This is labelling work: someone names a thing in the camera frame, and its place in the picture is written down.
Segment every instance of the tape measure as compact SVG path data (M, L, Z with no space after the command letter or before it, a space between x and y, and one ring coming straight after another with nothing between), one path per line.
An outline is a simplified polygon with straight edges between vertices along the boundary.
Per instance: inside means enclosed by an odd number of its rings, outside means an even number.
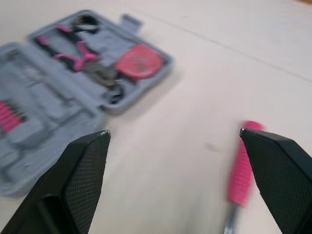
M115 68L133 81L150 78L162 66L161 55L142 44L133 47L115 63Z

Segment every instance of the pink screwdriver handle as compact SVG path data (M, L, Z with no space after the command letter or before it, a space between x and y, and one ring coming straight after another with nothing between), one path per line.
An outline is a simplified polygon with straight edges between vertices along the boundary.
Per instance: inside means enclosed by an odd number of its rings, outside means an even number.
M260 123L247 121L243 128L263 130L264 126ZM231 171L229 184L229 200L244 206L248 200L250 187L253 181L253 171L243 141L240 139L239 149Z

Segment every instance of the pink screwdriver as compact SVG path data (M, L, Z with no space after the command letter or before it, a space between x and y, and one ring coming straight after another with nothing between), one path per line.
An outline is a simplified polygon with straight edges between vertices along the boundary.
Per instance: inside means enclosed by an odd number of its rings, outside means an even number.
M253 121L246 121L242 128L264 130L264 126ZM244 207L248 201L250 187L253 182L253 171L242 140L232 167L228 200L234 204L232 214L226 223L224 234L234 234L235 220L239 207Z

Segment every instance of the pliers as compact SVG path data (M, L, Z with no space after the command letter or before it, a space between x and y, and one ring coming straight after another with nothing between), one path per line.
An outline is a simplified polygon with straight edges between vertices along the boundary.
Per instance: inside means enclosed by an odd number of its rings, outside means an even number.
M83 71L95 82L108 87L111 91L113 91L114 94L110 99L111 104L115 104L122 99L124 96L123 88L120 84L116 83L115 77L112 75L111 71L98 62L99 55L95 51L88 48L85 41L82 40L71 28L64 25L57 25L56 30L76 45L82 54L82 58L58 52L50 46L48 39L44 36L36 37L35 42L42 49L47 51L51 57L62 61L72 72Z

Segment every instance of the table surface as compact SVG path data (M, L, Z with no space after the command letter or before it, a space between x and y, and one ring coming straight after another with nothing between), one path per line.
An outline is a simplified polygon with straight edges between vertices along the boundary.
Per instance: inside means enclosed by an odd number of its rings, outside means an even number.
M168 78L112 132L90 234L221 234L242 121L312 153L310 5L290 0L3 0L0 44L81 9L144 22L141 36L175 58ZM22 198L0 198L0 229ZM237 234L279 234L254 186Z

